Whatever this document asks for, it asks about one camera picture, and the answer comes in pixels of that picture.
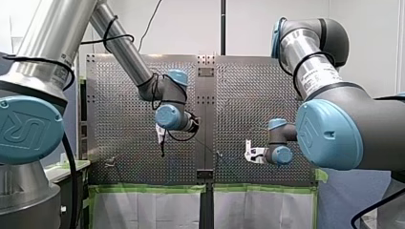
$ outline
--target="robotic arm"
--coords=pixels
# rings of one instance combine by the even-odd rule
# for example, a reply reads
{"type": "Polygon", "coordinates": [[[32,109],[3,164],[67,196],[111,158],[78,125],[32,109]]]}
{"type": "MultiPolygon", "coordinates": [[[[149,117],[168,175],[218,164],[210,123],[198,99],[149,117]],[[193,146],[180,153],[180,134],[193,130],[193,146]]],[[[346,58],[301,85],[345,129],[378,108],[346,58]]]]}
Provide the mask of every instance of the robotic arm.
{"type": "Polygon", "coordinates": [[[105,1],[43,0],[16,62],[8,74],[0,76],[0,120],[6,125],[0,133],[4,136],[0,163],[34,162],[50,154],[61,141],[67,105],[63,86],[89,22],[101,37],[118,37],[105,41],[106,49],[137,85],[139,97],[161,100],[155,117],[159,126],[169,131],[198,130],[195,117],[184,110],[187,74],[171,70],[161,78],[152,73],[105,1]]]}
{"type": "Polygon", "coordinates": [[[6,228],[59,228],[59,187],[49,183],[39,159],[62,138],[65,143],[64,85],[73,76],[89,22],[137,85],[139,97],[161,101],[155,116],[159,126],[198,130],[195,116],[184,109],[187,74],[152,73],[106,1],[42,0],[18,54],[5,56],[14,60],[11,69],[0,75],[0,224],[6,228]]]}
{"type": "MultiPolygon", "coordinates": [[[[333,20],[282,19],[275,26],[272,57],[287,67],[304,99],[295,124],[300,148],[320,167],[401,171],[405,103],[400,95],[372,99],[343,81],[336,68],[348,54],[348,36],[333,20]]],[[[276,129],[273,137],[285,135],[276,129]]]]}

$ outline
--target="black cable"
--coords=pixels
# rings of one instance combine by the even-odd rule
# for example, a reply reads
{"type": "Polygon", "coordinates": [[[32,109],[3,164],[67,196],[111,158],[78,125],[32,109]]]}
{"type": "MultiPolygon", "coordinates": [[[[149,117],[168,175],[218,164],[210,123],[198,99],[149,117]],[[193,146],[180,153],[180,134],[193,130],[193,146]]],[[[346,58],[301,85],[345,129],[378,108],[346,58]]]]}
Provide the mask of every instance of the black cable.
{"type": "Polygon", "coordinates": [[[105,30],[105,33],[102,37],[102,40],[103,40],[102,44],[104,45],[105,50],[108,51],[109,53],[111,53],[111,51],[107,47],[106,39],[107,39],[108,33],[110,33],[111,27],[113,26],[114,22],[117,21],[117,19],[118,19],[118,16],[114,15],[113,19],[111,19],[111,21],[108,23],[107,29],[105,30]]]}
{"type": "Polygon", "coordinates": [[[57,66],[63,67],[66,71],[68,71],[68,76],[69,74],[71,75],[71,80],[69,81],[69,83],[63,88],[63,91],[68,90],[75,82],[75,73],[74,71],[71,69],[71,67],[69,67],[68,65],[56,61],[56,60],[51,60],[51,59],[45,59],[45,58],[41,58],[41,57],[27,57],[27,56],[15,56],[15,55],[3,55],[4,59],[8,59],[8,60],[14,60],[16,62],[43,62],[43,63],[50,63],[50,64],[55,64],[57,66]]]}
{"type": "Polygon", "coordinates": [[[188,138],[186,138],[186,139],[175,138],[169,131],[167,131],[167,133],[168,133],[169,136],[172,137],[174,140],[176,140],[176,141],[183,141],[183,142],[184,142],[184,141],[189,141],[189,140],[193,139],[193,137],[196,136],[196,134],[197,134],[198,131],[199,131],[199,129],[198,129],[196,132],[194,132],[194,134],[193,134],[192,136],[190,136],[190,137],[188,137],[188,138]]]}
{"type": "Polygon", "coordinates": [[[78,177],[77,171],[75,167],[75,155],[72,151],[71,144],[69,144],[69,139],[66,136],[66,133],[63,135],[63,147],[65,147],[66,156],[68,157],[69,167],[71,170],[71,178],[72,178],[72,215],[71,215],[71,224],[70,228],[75,229],[78,225],[78,218],[77,218],[77,204],[78,204],[78,177]]]}
{"type": "Polygon", "coordinates": [[[401,196],[404,195],[404,194],[405,194],[405,188],[399,190],[398,192],[396,192],[396,193],[390,195],[390,196],[387,197],[387,198],[381,199],[379,202],[377,202],[377,203],[373,204],[372,206],[370,206],[370,207],[364,209],[363,211],[357,213],[357,214],[352,218],[352,220],[351,220],[352,228],[353,228],[353,229],[357,229],[357,227],[356,227],[356,225],[355,225],[355,222],[356,222],[358,219],[360,219],[361,217],[363,217],[364,215],[366,215],[367,213],[371,212],[372,210],[374,210],[374,209],[376,209],[376,208],[378,208],[378,207],[381,207],[382,205],[384,205],[384,204],[386,204],[386,203],[388,203],[388,202],[393,201],[393,200],[396,199],[396,198],[401,197],[401,196]]]}
{"type": "Polygon", "coordinates": [[[139,51],[139,52],[140,52],[140,49],[142,49],[143,38],[145,38],[146,34],[149,32],[149,28],[151,27],[152,21],[153,21],[155,15],[156,15],[156,12],[157,12],[158,9],[159,9],[160,3],[161,3],[161,0],[159,0],[159,2],[157,3],[157,5],[156,5],[156,7],[155,7],[155,11],[153,12],[151,18],[149,19],[149,23],[148,23],[148,26],[146,27],[145,33],[143,34],[142,38],[140,39],[139,48],[138,48],[138,51],[139,51]]]}
{"type": "Polygon", "coordinates": [[[155,111],[161,105],[161,101],[160,101],[159,104],[158,104],[158,107],[155,107],[156,92],[159,90],[159,77],[160,77],[160,75],[157,74],[157,73],[153,73],[152,77],[155,77],[155,81],[152,83],[152,110],[155,111]]]}
{"type": "Polygon", "coordinates": [[[119,36],[113,36],[113,37],[109,37],[106,39],[100,39],[100,40],[95,40],[95,41],[83,41],[80,44],[81,45],[91,45],[91,44],[97,44],[97,43],[102,43],[104,41],[110,41],[110,40],[115,40],[115,39],[119,39],[121,37],[130,37],[131,38],[131,42],[135,41],[135,38],[133,35],[131,34],[123,34],[123,35],[119,35],[119,36]]]}
{"type": "Polygon", "coordinates": [[[298,89],[298,85],[297,85],[297,74],[298,74],[298,71],[299,71],[299,69],[301,68],[301,66],[302,66],[307,60],[313,58],[315,55],[320,55],[320,54],[325,55],[325,56],[328,58],[328,60],[330,61],[330,63],[334,66],[334,63],[335,63],[334,57],[333,57],[332,54],[330,54],[330,53],[328,53],[328,52],[319,51],[319,52],[314,52],[314,53],[311,53],[311,54],[308,54],[308,55],[304,56],[304,58],[302,58],[302,59],[300,60],[300,62],[298,62],[297,66],[296,66],[295,69],[294,69],[294,73],[292,74],[292,84],[293,84],[293,86],[294,86],[294,90],[295,90],[295,92],[298,93],[298,95],[299,95],[300,97],[302,97],[302,96],[301,96],[301,93],[300,93],[300,91],[299,91],[299,89],[298,89]]]}
{"type": "Polygon", "coordinates": [[[123,35],[108,37],[108,34],[110,33],[111,27],[113,26],[114,22],[117,21],[117,20],[118,20],[118,16],[116,16],[116,15],[113,17],[113,19],[110,20],[102,39],[94,40],[94,41],[83,41],[83,42],[80,43],[80,45],[90,45],[90,44],[103,43],[105,50],[108,51],[108,52],[111,52],[107,47],[107,41],[119,39],[121,37],[130,37],[131,42],[134,42],[135,37],[133,35],[131,35],[131,34],[123,34],[123,35]]]}
{"type": "Polygon", "coordinates": [[[281,62],[281,25],[282,25],[283,21],[287,21],[287,19],[285,17],[280,18],[278,28],[277,28],[277,31],[279,32],[279,36],[278,36],[278,50],[279,50],[278,51],[278,53],[279,53],[278,61],[279,61],[280,68],[283,70],[283,72],[286,73],[289,76],[292,76],[292,73],[287,71],[286,68],[284,68],[283,63],[281,62]]]}

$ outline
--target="pegboard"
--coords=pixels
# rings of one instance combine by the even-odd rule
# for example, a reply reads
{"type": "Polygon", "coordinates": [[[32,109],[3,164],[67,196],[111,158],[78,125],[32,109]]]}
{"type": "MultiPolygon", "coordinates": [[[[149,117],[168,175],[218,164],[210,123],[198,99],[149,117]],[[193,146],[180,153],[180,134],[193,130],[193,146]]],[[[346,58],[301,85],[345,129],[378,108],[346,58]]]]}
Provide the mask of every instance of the pegboard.
{"type": "Polygon", "coordinates": [[[209,66],[214,71],[208,78],[200,74],[204,70],[199,56],[143,58],[154,72],[181,69],[188,73],[187,110],[209,119],[202,120],[204,136],[188,142],[169,139],[166,156],[161,157],[151,104],[139,100],[136,86],[112,55],[89,55],[91,183],[196,184],[198,169],[213,169],[214,182],[219,183],[313,185],[314,170],[296,143],[290,144],[294,159],[288,166],[245,161],[245,140],[251,139],[253,147],[266,147],[268,121],[283,117],[293,122],[300,105],[291,77],[282,73],[277,62],[267,57],[214,56],[209,66]],[[205,94],[210,100],[203,100],[205,94]]]}

